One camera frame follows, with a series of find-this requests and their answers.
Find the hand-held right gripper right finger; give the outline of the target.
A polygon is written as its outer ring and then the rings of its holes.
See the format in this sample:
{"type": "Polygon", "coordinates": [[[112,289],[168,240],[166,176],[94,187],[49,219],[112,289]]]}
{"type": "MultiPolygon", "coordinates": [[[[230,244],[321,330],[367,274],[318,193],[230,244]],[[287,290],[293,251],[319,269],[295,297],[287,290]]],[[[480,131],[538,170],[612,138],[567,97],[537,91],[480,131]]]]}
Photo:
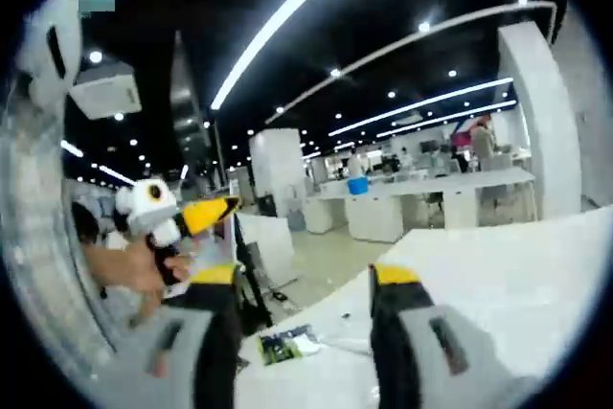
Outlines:
{"type": "Polygon", "coordinates": [[[370,343],[381,408],[518,408],[533,391],[492,338],[458,310],[437,305],[411,269],[369,267],[370,343]]]}

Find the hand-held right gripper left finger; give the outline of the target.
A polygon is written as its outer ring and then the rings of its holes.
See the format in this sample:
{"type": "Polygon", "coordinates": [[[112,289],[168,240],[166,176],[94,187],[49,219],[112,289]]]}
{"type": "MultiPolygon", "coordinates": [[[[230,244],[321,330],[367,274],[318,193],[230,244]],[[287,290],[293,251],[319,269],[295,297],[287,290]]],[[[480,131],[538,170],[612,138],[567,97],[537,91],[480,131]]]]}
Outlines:
{"type": "Polygon", "coordinates": [[[238,267],[204,268],[179,304],[129,332],[99,370],[100,408],[233,408],[238,267]]]}

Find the person's left hand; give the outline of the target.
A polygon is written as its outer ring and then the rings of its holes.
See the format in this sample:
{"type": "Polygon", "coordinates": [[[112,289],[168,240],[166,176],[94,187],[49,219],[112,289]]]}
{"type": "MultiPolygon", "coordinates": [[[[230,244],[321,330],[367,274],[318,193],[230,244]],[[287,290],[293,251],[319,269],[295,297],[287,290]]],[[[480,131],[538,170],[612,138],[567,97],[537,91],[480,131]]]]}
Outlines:
{"type": "MultiPolygon", "coordinates": [[[[166,258],[164,265],[179,281],[190,276],[193,259],[181,255],[166,258]]],[[[143,306],[158,308],[163,300],[166,284],[159,271],[154,253],[145,239],[131,242],[125,249],[125,269],[123,285],[144,295],[143,306]]]]}

